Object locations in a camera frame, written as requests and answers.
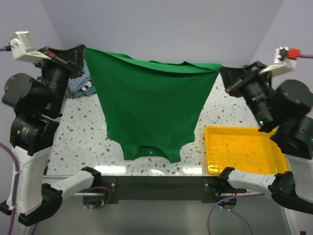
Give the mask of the green tank top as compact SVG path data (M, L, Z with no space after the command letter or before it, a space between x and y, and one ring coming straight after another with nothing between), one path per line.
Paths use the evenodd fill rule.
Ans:
M220 64L142 61L87 48L85 60L96 89L107 136L125 160L164 157L181 160L219 75Z

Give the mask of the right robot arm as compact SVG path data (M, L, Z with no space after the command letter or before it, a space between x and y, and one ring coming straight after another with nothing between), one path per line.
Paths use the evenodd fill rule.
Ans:
M241 68L219 68L225 91L242 97L259 132L287 157L290 170L284 173L248 173L225 168L218 180L223 192L248 189L270 195L280 206L307 214L313 212L313 120L308 116L313 94L301 81L289 79L276 89L271 85L272 69L257 61Z

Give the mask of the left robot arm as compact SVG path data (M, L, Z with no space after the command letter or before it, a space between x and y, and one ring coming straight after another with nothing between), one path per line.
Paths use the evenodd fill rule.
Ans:
M52 217L65 200L80 191L101 188L100 172L88 166L60 182L43 182L67 84L83 73L85 48L83 44L64 50L44 47L35 62L41 79L17 73L5 84L2 102L16 114L10 130L15 175L10 196L0 210L6 215L17 214L24 226Z

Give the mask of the blue white striped tank top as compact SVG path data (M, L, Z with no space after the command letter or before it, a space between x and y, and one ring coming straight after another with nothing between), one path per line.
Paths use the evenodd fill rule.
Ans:
M83 73L81 76L72 78L68 81L67 86L72 92L76 92L85 86L90 81L90 72L88 65L85 60L83 60Z

